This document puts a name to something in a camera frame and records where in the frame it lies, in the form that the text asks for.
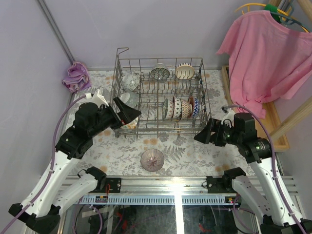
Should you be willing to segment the yellow floral bowl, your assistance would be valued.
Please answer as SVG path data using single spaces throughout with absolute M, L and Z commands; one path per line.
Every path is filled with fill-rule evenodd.
M 136 118 L 135 118 L 133 121 L 131 121 L 130 123 L 123 125 L 123 126 L 122 126 L 122 129 L 134 129 L 134 128 L 136 128 L 137 123 L 138 123 L 138 117 L 136 117 Z

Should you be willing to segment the blue zigzag bowl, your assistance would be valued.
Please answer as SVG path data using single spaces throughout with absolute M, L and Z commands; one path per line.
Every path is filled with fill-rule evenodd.
M 191 117 L 196 118 L 200 111 L 200 102 L 197 98 L 193 98 L 193 112 Z

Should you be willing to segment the red diamond patterned bowl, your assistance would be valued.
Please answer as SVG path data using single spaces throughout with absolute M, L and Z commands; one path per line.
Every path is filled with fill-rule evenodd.
M 189 97 L 188 102 L 191 104 L 192 107 L 194 107 L 194 97 L 193 96 Z

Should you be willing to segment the green diamond patterned bowl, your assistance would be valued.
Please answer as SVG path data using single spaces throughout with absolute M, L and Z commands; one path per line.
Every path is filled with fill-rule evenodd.
M 167 112 L 168 112 L 168 98 L 165 99 L 162 107 L 162 119 L 163 120 L 169 120 L 167 117 Z

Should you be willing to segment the white bowl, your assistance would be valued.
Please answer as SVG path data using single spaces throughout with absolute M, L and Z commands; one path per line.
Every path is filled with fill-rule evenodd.
M 173 118 L 181 120 L 182 118 L 182 101 L 180 98 L 173 96 L 174 114 Z
M 168 112 L 167 112 L 168 119 L 172 119 L 173 115 L 174 115 L 174 102 L 172 100 L 168 100 Z

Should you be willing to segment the purple striped bowl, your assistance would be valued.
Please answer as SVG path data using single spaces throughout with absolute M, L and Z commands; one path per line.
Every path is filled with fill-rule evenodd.
M 149 149 L 142 154 L 140 162 L 146 171 L 156 172 L 164 165 L 164 155 L 160 150 Z

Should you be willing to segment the black patterned bowl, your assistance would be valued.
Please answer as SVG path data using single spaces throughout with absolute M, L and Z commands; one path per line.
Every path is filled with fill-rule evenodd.
M 170 76 L 170 71 L 166 65 L 163 63 L 158 63 L 152 68 L 150 76 L 157 80 L 163 80 Z

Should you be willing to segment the cream bowl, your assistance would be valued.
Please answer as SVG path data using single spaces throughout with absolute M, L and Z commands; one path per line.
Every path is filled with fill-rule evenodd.
M 175 70 L 175 76 L 178 79 L 191 79 L 195 74 L 194 68 L 189 63 L 181 63 Z

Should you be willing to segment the grey dotted bowl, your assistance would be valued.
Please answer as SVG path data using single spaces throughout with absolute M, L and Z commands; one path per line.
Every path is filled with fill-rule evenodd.
M 123 93 L 119 98 L 123 103 L 131 108 L 135 108 L 139 102 L 139 95 L 134 92 Z

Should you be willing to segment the brown lattice patterned bowl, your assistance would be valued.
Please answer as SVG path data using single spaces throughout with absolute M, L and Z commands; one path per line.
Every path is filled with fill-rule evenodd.
M 188 101 L 182 99 L 182 113 L 181 113 L 181 119 L 188 119 L 191 115 L 191 105 Z

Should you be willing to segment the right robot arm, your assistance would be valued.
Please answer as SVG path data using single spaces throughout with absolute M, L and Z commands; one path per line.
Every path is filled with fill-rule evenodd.
M 210 118 L 203 130 L 194 139 L 204 144 L 224 147 L 227 144 L 238 148 L 239 153 L 253 169 L 263 189 L 261 194 L 237 167 L 225 170 L 222 186 L 227 192 L 236 192 L 252 209 L 260 222 L 263 234 L 310 234 L 311 220 L 305 219 L 293 203 L 282 179 L 275 153 L 269 141 L 260 138 L 255 128 L 255 119 L 249 113 L 234 115 L 234 125 Z

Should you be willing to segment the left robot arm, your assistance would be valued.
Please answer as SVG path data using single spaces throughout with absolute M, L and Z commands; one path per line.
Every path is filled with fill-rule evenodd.
M 113 101 L 115 111 L 104 97 L 95 96 L 81 104 L 75 112 L 73 125 L 59 140 L 53 140 L 49 166 L 38 184 L 21 203 L 12 204 L 9 214 L 39 234 L 49 234 L 59 223 L 61 215 L 85 194 L 106 189 L 106 173 L 94 166 L 85 170 L 83 176 L 61 194 L 58 193 L 71 170 L 93 146 L 93 138 L 107 128 L 118 129 L 134 121 L 141 111 L 129 107 L 120 98 Z

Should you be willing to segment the floral table mat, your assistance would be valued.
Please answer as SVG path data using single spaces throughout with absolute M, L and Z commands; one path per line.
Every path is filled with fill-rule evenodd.
M 118 135 L 106 129 L 93 140 L 93 146 L 83 159 L 70 171 L 95 166 L 109 176 L 150 176 L 140 162 L 142 154 L 158 149 L 164 155 L 164 165 L 155 176 L 219 176 L 227 169 L 240 167 L 247 175 L 254 171 L 233 145 L 216 147 L 194 140 L 193 131 L 178 134 L 176 127 L 189 128 L 190 121 L 162 120 L 162 107 L 156 105 L 157 97 L 142 99 L 142 113 L 137 126 L 126 135 Z

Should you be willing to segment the purple crumpled cloth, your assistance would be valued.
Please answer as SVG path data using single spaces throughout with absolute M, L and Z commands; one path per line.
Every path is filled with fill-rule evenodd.
M 67 70 L 67 76 L 62 80 L 62 84 L 70 93 L 77 93 L 92 86 L 87 68 L 77 61 L 74 61 Z

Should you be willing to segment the pink t-shirt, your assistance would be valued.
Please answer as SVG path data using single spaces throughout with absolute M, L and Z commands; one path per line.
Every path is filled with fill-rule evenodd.
M 264 103 L 291 99 L 312 75 L 312 35 L 286 28 L 269 11 L 250 11 L 229 28 L 217 54 L 229 55 L 230 96 L 264 119 Z

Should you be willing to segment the yellow clothes hanger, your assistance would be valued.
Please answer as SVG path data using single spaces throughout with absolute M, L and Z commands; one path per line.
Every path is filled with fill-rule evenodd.
M 280 25 L 291 26 L 291 25 L 298 25 L 304 32 L 310 33 L 311 30 L 301 23 L 298 19 L 293 17 L 294 13 L 294 5 L 293 0 L 288 0 L 285 3 L 282 3 L 282 8 L 280 9 L 279 6 L 274 6 L 273 4 L 263 4 L 263 3 L 256 3 L 251 2 L 244 4 L 237 9 L 235 12 L 240 11 L 242 15 L 245 14 L 244 8 L 246 8 L 246 13 L 251 11 L 252 6 L 259 6 L 262 7 L 262 10 L 269 11 L 271 17 Z

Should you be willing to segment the teal clothes hanger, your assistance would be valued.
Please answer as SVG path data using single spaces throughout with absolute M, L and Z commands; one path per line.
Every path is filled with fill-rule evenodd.
M 274 20 L 276 22 L 278 22 L 279 24 L 284 24 L 284 25 L 293 25 L 293 24 L 297 24 L 298 26 L 300 26 L 305 32 L 309 32 L 309 30 L 298 20 L 293 19 L 290 16 L 286 16 L 284 14 L 281 14 L 278 11 L 278 8 L 276 6 L 273 6 L 271 4 L 267 4 L 264 7 L 264 10 L 270 11 L 271 16 L 274 18 Z

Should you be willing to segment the wooden tray frame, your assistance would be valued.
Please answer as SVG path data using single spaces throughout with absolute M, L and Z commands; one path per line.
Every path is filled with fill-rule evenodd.
M 229 105 L 233 105 L 230 96 L 230 78 L 228 65 L 222 66 L 221 73 L 223 78 L 224 91 L 226 93 L 225 98 Z M 263 108 L 266 110 L 266 117 L 261 119 L 261 122 L 264 124 L 268 132 L 271 133 L 281 124 L 281 121 L 273 102 L 264 103 Z M 276 152 L 284 152 L 290 148 L 286 135 L 282 135 L 274 142 L 274 148 Z

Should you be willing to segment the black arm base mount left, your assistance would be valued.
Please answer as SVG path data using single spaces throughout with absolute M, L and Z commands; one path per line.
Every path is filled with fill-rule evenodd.
M 104 191 L 108 194 L 119 194 L 121 191 L 121 178 L 107 178 L 104 185 Z

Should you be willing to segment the aluminium frame rail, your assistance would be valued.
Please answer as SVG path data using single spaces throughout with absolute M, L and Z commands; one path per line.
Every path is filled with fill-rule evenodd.
M 200 191 L 207 193 L 201 185 L 206 184 L 205 176 L 116 176 L 121 178 L 121 194 L 165 195 L 172 194 L 174 189 L 180 189 L 182 194 L 199 195 Z M 262 186 L 255 176 L 248 177 L 251 184 L 264 195 Z M 298 195 L 298 189 L 292 176 L 282 177 L 290 195 Z M 63 191 L 78 181 L 77 176 L 69 175 L 59 191 Z

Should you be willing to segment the corner aluminium post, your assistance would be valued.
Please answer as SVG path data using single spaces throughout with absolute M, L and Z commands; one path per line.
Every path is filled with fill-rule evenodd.
M 72 64 L 74 62 L 74 56 L 68 46 L 68 44 L 65 41 L 65 38 L 62 35 L 62 32 L 60 31 L 46 1 L 44 0 L 35 0 L 35 2 L 38 4 L 40 10 L 42 11 L 45 19 L 47 20 L 53 34 L 55 35 L 59 45 L 61 46 L 66 58 L 68 61 Z

